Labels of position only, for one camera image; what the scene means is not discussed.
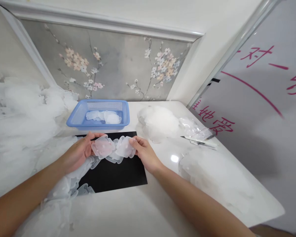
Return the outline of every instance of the cherry blossom painting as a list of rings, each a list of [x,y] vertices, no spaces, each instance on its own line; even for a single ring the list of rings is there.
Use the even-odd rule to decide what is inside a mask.
[[[191,44],[22,20],[63,89],[79,99],[166,100]]]

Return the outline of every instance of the hand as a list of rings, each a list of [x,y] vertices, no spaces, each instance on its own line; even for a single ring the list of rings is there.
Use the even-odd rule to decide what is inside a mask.
[[[141,137],[134,136],[129,143],[137,150],[136,155],[141,159],[149,173],[154,174],[163,167],[163,164],[157,157],[149,142]]]
[[[86,158],[94,155],[91,149],[92,139],[104,136],[104,133],[91,133],[89,132],[84,138],[77,141],[72,145],[59,159],[61,167],[65,174],[69,174],[78,169],[85,162]]]

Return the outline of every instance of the blue plastic basket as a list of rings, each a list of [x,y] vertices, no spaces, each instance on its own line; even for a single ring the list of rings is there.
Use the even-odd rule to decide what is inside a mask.
[[[115,111],[122,118],[120,124],[106,124],[105,121],[87,120],[89,111]],[[76,127],[79,130],[120,130],[129,124],[129,108],[125,100],[81,100],[72,111],[67,120],[67,126]]]

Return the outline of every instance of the white marble table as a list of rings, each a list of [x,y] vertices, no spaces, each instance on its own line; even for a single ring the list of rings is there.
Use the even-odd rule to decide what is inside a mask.
[[[143,136],[138,125],[137,113],[148,105],[161,105],[170,109],[177,117],[194,118],[194,115],[180,102],[129,102],[130,124],[119,132],[136,131]],[[70,133],[86,134],[86,131],[71,130]],[[259,183],[259,181],[217,140],[220,154],[224,154],[245,174],[254,190],[249,211],[245,214],[236,209],[230,211],[246,226],[251,227],[279,217],[285,213],[282,205]],[[183,138],[167,139],[152,144],[162,163],[178,173],[178,161],[187,149],[195,147]],[[88,196],[78,196],[72,204],[72,213],[85,216],[71,236],[198,236],[195,229],[161,188],[157,180],[146,171],[148,185],[130,187]],[[86,198],[94,200],[86,206]]]

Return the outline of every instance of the forearm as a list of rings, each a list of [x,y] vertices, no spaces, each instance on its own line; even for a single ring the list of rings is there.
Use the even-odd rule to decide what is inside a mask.
[[[215,237],[255,236],[221,204],[167,167],[162,166],[153,175],[199,233]]]
[[[11,236],[64,176],[59,160],[0,197],[0,236]]]

